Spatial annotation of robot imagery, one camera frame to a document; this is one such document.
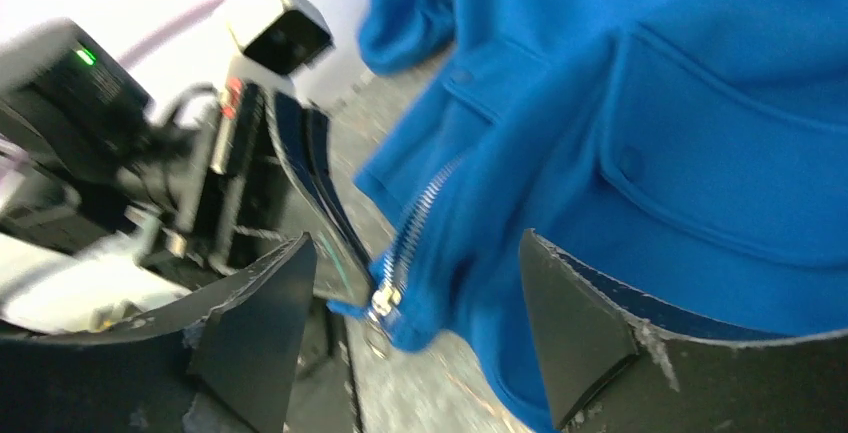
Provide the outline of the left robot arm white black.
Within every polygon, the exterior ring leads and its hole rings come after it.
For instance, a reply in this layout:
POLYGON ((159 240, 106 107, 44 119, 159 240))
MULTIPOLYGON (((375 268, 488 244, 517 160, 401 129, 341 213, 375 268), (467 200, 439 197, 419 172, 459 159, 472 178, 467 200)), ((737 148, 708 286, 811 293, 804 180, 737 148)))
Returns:
POLYGON ((45 334, 103 331, 227 278, 309 233, 313 293, 365 305, 367 254, 332 182, 328 117, 289 74, 330 46, 293 14, 239 47, 221 85, 190 87, 159 124, 149 94, 60 19, 1 50, 1 134, 21 148, 1 227, 57 253, 1 277, 1 317, 45 334))

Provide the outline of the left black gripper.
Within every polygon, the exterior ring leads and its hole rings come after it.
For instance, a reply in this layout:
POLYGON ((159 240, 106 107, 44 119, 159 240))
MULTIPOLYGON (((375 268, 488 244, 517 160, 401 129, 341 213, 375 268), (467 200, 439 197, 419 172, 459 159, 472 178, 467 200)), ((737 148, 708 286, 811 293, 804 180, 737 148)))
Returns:
POLYGON ((191 141, 186 158, 159 169, 170 215, 160 274, 231 275, 307 233, 317 252, 313 294, 366 305, 369 256, 331 179, 324 112, 231 78, 191 141))

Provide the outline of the blue zip-up jacket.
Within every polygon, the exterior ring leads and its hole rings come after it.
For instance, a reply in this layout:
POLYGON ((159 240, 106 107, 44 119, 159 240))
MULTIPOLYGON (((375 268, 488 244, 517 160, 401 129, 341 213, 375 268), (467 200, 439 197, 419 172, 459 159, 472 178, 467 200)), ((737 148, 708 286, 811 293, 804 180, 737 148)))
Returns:
POLYGON ((847 334, 847 0, 371 0, 366 65, 452 46, 356 177, 395 229, 368 344, 451 331, 551 419, 520 265, 533 231, 691 313, 847 334))

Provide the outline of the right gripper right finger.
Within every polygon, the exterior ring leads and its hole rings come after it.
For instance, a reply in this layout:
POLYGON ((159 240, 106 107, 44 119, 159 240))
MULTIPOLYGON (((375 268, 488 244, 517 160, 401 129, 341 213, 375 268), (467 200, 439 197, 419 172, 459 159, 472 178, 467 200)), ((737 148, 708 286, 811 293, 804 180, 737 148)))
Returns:
POLYGON ((533 231, 520 265, 562 432, 843 432, 847 334, 717 322, 599 272, 533 231))

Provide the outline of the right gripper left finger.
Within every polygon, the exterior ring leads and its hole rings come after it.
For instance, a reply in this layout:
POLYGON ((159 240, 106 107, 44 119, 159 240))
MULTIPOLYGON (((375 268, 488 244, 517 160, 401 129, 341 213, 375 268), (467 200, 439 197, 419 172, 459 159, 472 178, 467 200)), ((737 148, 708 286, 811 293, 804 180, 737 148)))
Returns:
POLYGON ((279 432, 312 300, 308 234, 101 333, 1 338, 5 432, 279 432))

